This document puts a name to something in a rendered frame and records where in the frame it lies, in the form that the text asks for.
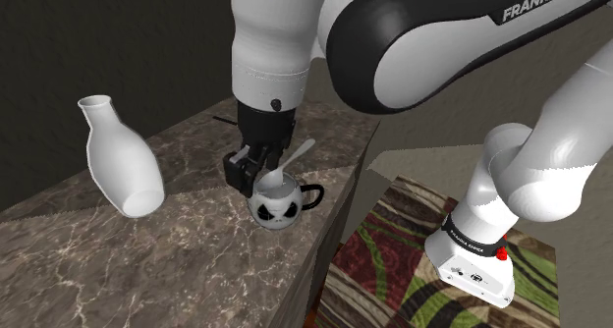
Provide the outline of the patterned robot stand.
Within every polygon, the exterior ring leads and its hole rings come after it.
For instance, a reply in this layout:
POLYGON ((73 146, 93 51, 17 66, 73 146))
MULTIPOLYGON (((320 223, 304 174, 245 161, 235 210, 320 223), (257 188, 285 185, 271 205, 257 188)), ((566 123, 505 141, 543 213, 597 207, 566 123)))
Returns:
POLYGON ((518 230, 507 234, 509 306, 438 278, 423 243, 456 203, 398 177, 334 256, 312 328, 561 328, 555 250, 518 230))

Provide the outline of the white spoon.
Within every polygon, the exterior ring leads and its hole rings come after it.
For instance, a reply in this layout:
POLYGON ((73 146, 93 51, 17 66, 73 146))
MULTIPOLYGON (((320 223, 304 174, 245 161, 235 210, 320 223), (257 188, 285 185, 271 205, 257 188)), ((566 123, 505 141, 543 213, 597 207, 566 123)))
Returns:
POLYGON ((305 154, 315 145, 315 140, 313 138, 309 138, 305 140, 299 148, 290 155, 286 161, 279 165, 275 170, 272 170, 261 177, 255 185, 255 188, 258 191, 269 191, 275 188, 279 188, 284 183, 284 170, 290 165, 294 160, 305 154))

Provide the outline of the white vase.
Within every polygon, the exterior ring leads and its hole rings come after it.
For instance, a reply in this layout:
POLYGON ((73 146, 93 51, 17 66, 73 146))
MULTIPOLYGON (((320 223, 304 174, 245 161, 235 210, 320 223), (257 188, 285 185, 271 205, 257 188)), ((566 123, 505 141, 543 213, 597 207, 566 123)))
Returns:
POLYGON ((158 162, 145 140, 119 118, 108 95, 78 101, 89 126, 86 159, 103 195, 128 218, 158 209, 165 190, 158 162))

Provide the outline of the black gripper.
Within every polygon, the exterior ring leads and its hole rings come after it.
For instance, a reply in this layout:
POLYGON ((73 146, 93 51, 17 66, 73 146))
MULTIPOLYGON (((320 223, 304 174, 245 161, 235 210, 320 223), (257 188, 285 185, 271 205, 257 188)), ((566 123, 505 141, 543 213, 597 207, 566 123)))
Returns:
POLYGON ((253 192, 256 175, 262 168, 262 147, 264 164, 269 171, 279 166, 284 148, 288 148, 296 124, 296 110, 280 112, 260 111, 238 102, 238 127, 242 135, 239 151, 223 157, 226 183, 246 198, 253 192))

